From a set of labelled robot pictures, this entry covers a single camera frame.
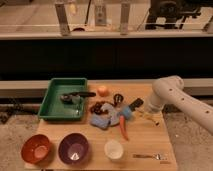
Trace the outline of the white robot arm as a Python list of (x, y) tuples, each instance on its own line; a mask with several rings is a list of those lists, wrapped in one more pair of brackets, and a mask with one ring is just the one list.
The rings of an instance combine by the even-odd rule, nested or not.
[(184, 81), (179, 76), (156, 79), (152, 92), (145, 100), (144, 110), (156, 114), (166, 104), (173, 104), (213, 135), (213, 107), (186, 94), (183, 88)]

